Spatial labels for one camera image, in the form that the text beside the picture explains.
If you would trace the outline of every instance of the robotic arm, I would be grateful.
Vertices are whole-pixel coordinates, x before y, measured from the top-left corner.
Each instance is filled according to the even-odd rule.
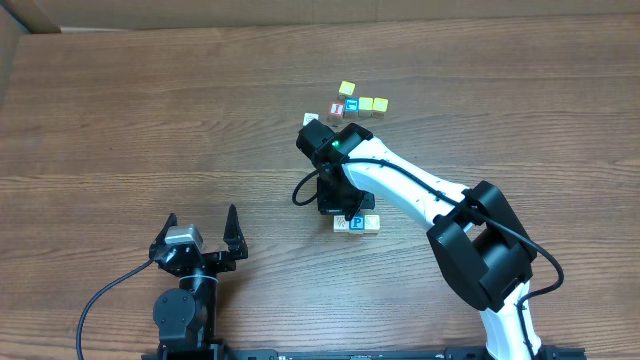
[[[435,177],[394,154],[370,131],[356,124],[335,134],[314,120],[300,130],[296,145],[319,171],[317,195],[321,213],[344,214],[350,219],[363,208],[361,199],[375,196],[402,210],[428,231],[427,237],[447,283],[480,311],[487,331],[488,353],[499,360],[530,359],[516,304],[529,292],[531,262],[536,251],[489,224],[473,241],[465,234],[474,223],[482,224],[469,215],[470,211],[464,211],[474,208],[528,237],[495,186],[483,181],[469,189]],[[367,159],[384,160],[405,171],[366,162]],[[442,201],[405,172],[458,204]],[[340,199],[351,200],[341,203]],[[534,332],[527,302],[524,309],[528,341],[537,354],[541,341]]]
[[[165,291],[156,300],[153,320],[160,345],[156,356],[143,359],[209,359],[225,351],[226,343],[215,337],[218,274],[235,271],[236,261],[249,256],[234,205],[229,207],[223,241],[227,251],[202,253],[198,228],[178,226],[177,217],[169,216],[149,247],[149,259],[179,278],[179,288]]]

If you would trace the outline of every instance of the wooden table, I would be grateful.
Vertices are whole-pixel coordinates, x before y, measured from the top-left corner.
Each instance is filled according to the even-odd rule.
[[[640,16],[601,16],[23,37],[0,119],[0,358],[74,358],[87,300],[170,212],[214,250],[231,203],[250,246],[220,276],[232,346],[482,345],[406,216],[379,200],[380,234],[349,236],[291,203],[312,170],[302,116],[343,79],[390,99],[359,124],[431,173],[499,186],[559,259],[565,285],[532,303],[545,343],[640,356]],[[534,272],[534,288],[556,276]],[[175,286],[148,269],[107,293],[85,356],[153,351]]]

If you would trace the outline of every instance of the block with letter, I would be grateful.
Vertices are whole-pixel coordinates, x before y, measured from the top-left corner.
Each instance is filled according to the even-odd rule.
[[[352,96],[355,90],[356,84],[343,81],[342,84],[340,84],[340,90],[338,90],[338,100],[344,101],[348,96]]]
[[[373,111],[373,98],[361,97],[358,101],[358,116],[369,117]]]
[[[302,126],[307,126],[313,120],[320,120],[318,114],[304,113],[304,120],[302,120]]]
[[[349,233],[364,234],[364,215],[356,215],[349,222]]]
[[[354,119],[358,117],[358,99],[346,98],[344,101],[344,118]]]
[[[388,106],[389,100],[383,98],[375,98],[375,100],[373,100],[373,117],[384,118],[384,114],[387,113]]]
[[[364,232],[367,234],[377,234],[380,232],[380,215],[364,216]]]
[[[344,215],[333,217],[333,232],[349,232],[349,222],[345,220]]]
[[[344,104],[339,102],[331,103],[329,108],[329,122],[332,124],[341,124],[344,117]]]

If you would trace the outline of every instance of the black wire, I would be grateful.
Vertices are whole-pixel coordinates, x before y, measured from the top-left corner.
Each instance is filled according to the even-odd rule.
[[[416,177],[415,175],[413,175],[412,173],[410,173],[407,169],[396,165],[394,163],[391,163],[389,161],[386,160],[381,160],[381,159],[347,159],[345,161],[342,161],[340,163],[335,163],[335,164],[327,164],[322,166],[320,169],[326,170],[328,168],[331,167],[335,167],[335,166],[340,166],[343,164],[349,164],[349,163],[370,163],[370,164],[379,164],[381,166],[386,166],[389,168],[392,168],[398,172],[400,172],[401,174],[403,174],[404,176],[408,177],[409,179],[413,180],[416,184],[420,185],[421,187],[423,187],[425,190],[427,190],[428,192],[430,192],[431,194],[433,194],[436,198],[450,204],[453,206],[458,206],[460,205],[460,203],[458,203],[457,201],[447,197],[445,194],[443,194],[441,191],[438,191],[436,189],[434,189],[433,187],[431,187],[430,185],[426,184],[424,181],[422,181],[421,179],[419,179],[418,177]],[[298,183],[298,185],[296,186],[296,188],[293,191],[293,196],[292,196],[292,200],[293,203],[298,205],[298,206],[304,206],[307,205],[309,203],[311,203],[317,196],[318,194],[316,193],[315,195],[313,195],[311,198],[309,198],[306,201],[303,202],[298,202],[296,201],[296,196],[298,194],[298,191],[300,190],[300,188],[302,187],[302,185],[304,185],[307,181],[309,181],[309,179],[311,179],[312,177],[314,177],[315,175],[320,173],[320,169],[316,169],[315,171],[313,171],[312,173],[310,173],[309,175],[305,176],[300,183]],[[551,255],[549,254],[549,252],[547,252],[547,250],[545,250],[542,246],[536,244],[533,240],[526,238],[525,236],[522,236],[520,234],[518,234],[517,232],[509,229],[508,227],[500,224],[499,222],[489,218],[488,216],[483,215],[479,210],[477,209],[465,209],[465,211],[471,212],[473,213],[473,215],[475,215],[476,217],[478,217],[480,220],[484,221],[485,223],[492,225],[494,227],[499,228],[502,231],[508,232],[509,234],[515,236],[519,241],[531,246],[532,248],[534,248],[537,252],[539,252],[540,254],[542,254],[542,256],[547,259],[551,265],[553,265],[553,267],[556,269],[556,272],[558,273],[558,279],[556,280],[556,282],[551,285],[551,286],[547,286],[545,288],[542,288],[540,290],[536,290],[533,292],[530,292],[526,295],[524,295],[523,297],[520,298],[520,300],[518,300],[518,303],[516,304],[516,307],[518,308],[518,318],[520,320],[520,327],[522,329],[522,335],[524,336],[524,341],[525,344],[527,345],[527,350],[529,351],[529,356],[531,357],[531,360],[535,359],[535,355],[533,354],[533,345],[531,344],[531,341],[529,341],[529,335],[527,333],[527,327],[524,321],[524,303],[525,301],[534,298],[536,296],[540,296],[540,295],[544,295],[544,294],[548,294],[556,289],[558,289],[562,283],[564,282],[564,271],[562,270],[562,267],[560,266],[560,263],[558,263],[558,261]]]
[[[89,302],[87,303],[87,306],[85,306],[84,310],[82,311],[82,315],[80,316],[80,321],[78,322],[78,329],[76,330],[76,353],[78,354],[78,360],[84,360],[84,356],[82,356],[82,325],[84,324],[84,320],[87,318],[87,314],[89,313],[89,309],[91,309],[91,306],[93,305],[93,303],[95,303],[100,296],[102,296],[104,293],[109,291],[112,287],[120,284],[121,282],[127,280],[133,275],[144,270],[147,266],[151,265],[151,263],[153,263],[153,259],[149,259],[149,261],[140,265],[136,269],[130,271],[126,275],[122,276],[121,278],[118,278],[113,282],[111,282],[109,285],[103,287],[102,290],[98,291],[95,295],[93,295],[91,300],[89,300]]]
[[[318,175],[319,173],[320,173],[320,169],[316,169],[312,173],[310,173],[307,176],[305,176],[304,178],[302,178],[302,180],[300,180],[298,185],[296,185],[296,188],[293,189],[293,194],[291,194],[291,201],[293,201],[294,204],[296,204],[298,206],[305,206],[305,205],[308,205],[311,202],[313,202],[313,200],[315,200],[318,197],[318,193],[316,192],[315,194],[313,194],[312,197],[310,197],[309,199],[307,199],[305,201],[298,202],[298,200],[296,199],[298,197],[298,191],[300,191],[300,188],[302,187],[302,185],[306,184],[307,181],[309,181],[309,179],[311,179],[312,177]]]

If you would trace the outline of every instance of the toy block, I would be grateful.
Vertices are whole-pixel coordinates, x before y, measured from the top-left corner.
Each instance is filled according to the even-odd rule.
[[[384,118],[384,114],[387,112],[389,106],[389,100],[383,98],[375,98],[373,100],[373,117]]]
[[[344,215],[333,217],[333,232],[349,232],[349,222],[344,219]]]
[[[349,221],[350,234],[364,234],[364,215],[356,215]]]
[[[367,234],[377,234],[380,232],[380,215],[364,216],[364,232]]]
[[[358,102],[358,116],[369,117],[373,111],[373,98],[361,97]]]
[[[347,96],[352,96],[356,89],[356,84],[348,81],[343,81],[340,84],[340,90],[338,90],[338,100],[344,101]]]
[[[331,103],[331,107],[329,108],[329,117],[328,117],[329,122],[331,122],[332,124],[341,124],[343,117],[344,117],[344,105],[338,102]]]
[[[318,114],[304,113],[304,120],[302,120],[302,126],[307,126],[313,120],[320,120]]]
[[[358,99],[346,98],[344,101],[344,118],[353,119],[358,117]]]

